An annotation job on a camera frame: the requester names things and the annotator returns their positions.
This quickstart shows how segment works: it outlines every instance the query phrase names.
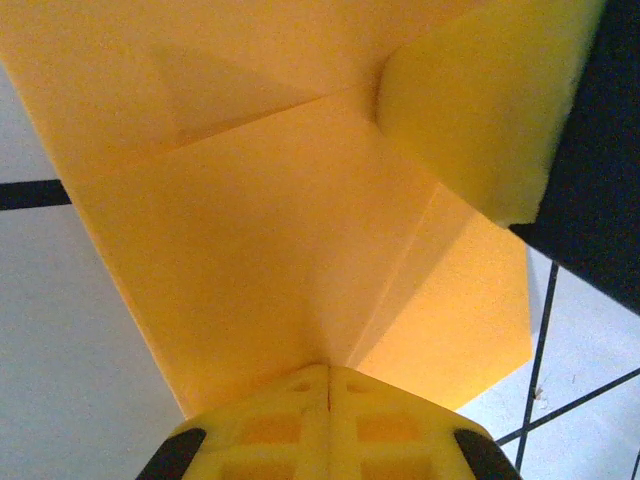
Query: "yellow plastic part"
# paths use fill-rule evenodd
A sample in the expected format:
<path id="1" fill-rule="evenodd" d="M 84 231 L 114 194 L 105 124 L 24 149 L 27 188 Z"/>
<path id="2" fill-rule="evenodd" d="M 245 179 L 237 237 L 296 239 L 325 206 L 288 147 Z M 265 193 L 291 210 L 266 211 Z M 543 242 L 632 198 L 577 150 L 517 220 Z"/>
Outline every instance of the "yellow plastic part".
<path id="1" fill-rule="evenodd" d="M 533 222 L 604 3 L 495 0 L 401 47 L 380 128 L 494 222 Z"/>
<path id="2" fill-rule="evenodd" d="M 475 480 L 456 429 L 489 434 L 438 405 L 348 368 L 311 366 L 202 414 L 184 480 Z"/>
<path id="3" fill-rule="evenodd" d="M 443 403 L 526 361 L 524 245 L 461 236 L 473 210 L 375 124 L 387 55 L 472 3 L 0 2 L 2 60 L 187 416 L 305 365 L 357 367 L 419 288 L 476 301 L 478 275 L 507 303 L 483 304 L 483 335 L 437 341 L 473 321 L 453 303 L 411 325 L 457 372 Z M 432 281 L 470 238 L 501 269 Z M 490 375 L 468 382 L 474 359 L 451 353 L 495 330 Z"/>

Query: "square cutout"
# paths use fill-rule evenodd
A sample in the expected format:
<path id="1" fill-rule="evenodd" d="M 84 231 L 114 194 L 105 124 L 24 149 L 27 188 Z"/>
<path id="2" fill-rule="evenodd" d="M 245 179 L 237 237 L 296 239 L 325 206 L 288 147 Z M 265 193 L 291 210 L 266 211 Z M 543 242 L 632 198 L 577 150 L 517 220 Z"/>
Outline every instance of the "square cutout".
<path id="1" fill-rule="evenodd" d="M 357 419 L 361 442 L 414 442 L 420 440 L 420 425 L 405 413 L 380 413 Z"/>
<path id="2" fill-rule="evenodd" d="M 252 418 L 246 421 L 239 443 L 243 445 L 298 443 L 301 432 L 302 423 L 297 415 Z"/>
<path id="3" fill-rule="evenodd" d="M 288 463 L 251 462 L 225 465 L 222 480 L 293 480 L 296 469 Z"/>

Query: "white tile floor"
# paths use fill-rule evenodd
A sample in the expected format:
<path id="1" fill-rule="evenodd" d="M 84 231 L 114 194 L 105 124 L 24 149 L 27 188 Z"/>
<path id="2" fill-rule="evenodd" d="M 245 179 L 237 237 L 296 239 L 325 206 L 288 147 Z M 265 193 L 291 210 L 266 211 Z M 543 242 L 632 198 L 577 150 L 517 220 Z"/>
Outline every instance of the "white tile floor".
<path id="1" fill-rule="evenodd" d="M 51 178 L 0 69 L 0 183 Z M 73 207 L 0 212 L 0 246 L 0 478 L 134 478 L 182 417 Z M 549 265 L 530 252 L 534 341 Z M 638 367 L 640 318 L 561 271 L 533 418 Z M 518 429 L 530 373 L 460 412 L 496 438 Z M 531 432 L 523 475 L 628 480 L 639 449 L 636 377 Z"/>

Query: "yellow foam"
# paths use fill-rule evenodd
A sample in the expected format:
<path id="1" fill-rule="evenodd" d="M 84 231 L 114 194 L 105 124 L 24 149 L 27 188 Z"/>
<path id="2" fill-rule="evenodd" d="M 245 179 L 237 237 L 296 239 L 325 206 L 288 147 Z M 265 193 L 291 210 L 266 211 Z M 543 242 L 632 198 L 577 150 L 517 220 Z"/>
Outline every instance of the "yellow foam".
<path id="1" fill-rule="evenodd" d="M 380 134 L 372 85 L 389 52 L 471 3 L 0 5 L 2 59 L 185 414 L 312 363 L 357 366 L 468 241 L 471 208 Z M 431 285 L 480 295 L 476 275 Z M 496 374 L 529 353 L 516 285 L 487 326 L 522 327 Z M 438 348 L 460 388 L 457 346 Z"/>
<path id="2" fill-rule="evenodd" d="M 401 47 L 381 129 L 494 222 L 533 222 L 604 3 L 494 0 Z"/>
<path id="3" fill-rule="evenodd" d="M 474 214 L 358 369 L 451 409 L 494 385 L 505 357 L 514 368 L 531 357 L 528 322 L 509 320 L 527 308 L 527 280 L 512 268 L 524 257 L 508 231 Z"/>

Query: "black rubber corner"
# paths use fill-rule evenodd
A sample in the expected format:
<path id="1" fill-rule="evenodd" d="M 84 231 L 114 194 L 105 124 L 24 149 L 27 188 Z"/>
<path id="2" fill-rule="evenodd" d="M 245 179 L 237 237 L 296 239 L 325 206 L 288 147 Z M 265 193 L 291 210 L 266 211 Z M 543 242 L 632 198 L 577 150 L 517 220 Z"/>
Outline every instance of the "black rubber corner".
<path id="1" fill-rule="evenodd" d="M 466 429 L 454 436 L 477 480 L 522 480 L 493 440 Z"/>
<path id="2" fill-rule="evenodd" d="M 160 445 L 136 480 L 182 479 L 206 436 L 207 432 L 203 429 L 192 428 L 168 438 Z"/>
<path id="3" fill-rule="evenodd" d="M 640 1 L 608 0 L 525 242 L 640 314 Z"/>

